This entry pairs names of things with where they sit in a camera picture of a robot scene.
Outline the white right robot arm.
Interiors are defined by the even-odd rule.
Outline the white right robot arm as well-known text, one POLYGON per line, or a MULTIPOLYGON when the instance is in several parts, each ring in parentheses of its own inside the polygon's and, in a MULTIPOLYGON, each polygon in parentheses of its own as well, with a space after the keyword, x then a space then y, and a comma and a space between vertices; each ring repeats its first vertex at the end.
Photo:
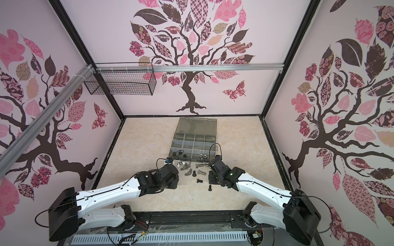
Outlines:
POLYGON ((246 220, 268 224, 287 231, 297 242, 309 246, 321 221, 321 215, 301 190, 282 190, 251 176, 238 167, 230 168, 217 155, 209 161, 219 184, 246 193, 267 204, 253 204, 246 209, 246 220))

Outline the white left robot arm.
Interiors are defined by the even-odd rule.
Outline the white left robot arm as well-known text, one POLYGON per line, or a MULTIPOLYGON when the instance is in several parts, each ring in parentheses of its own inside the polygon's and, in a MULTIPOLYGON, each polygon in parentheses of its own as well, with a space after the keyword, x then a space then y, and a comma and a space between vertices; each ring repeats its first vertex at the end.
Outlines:
POLYGON ((143 171, 122 181, 96 190, 76 192, 65 189, 49 207, 49 240, 61 241, 77 231, 98 227, 130 228, 135 221, 129 206, 114 209, 109 205, 164 189, 176 189, 179 172, 166 164, 159 170, 143 171))

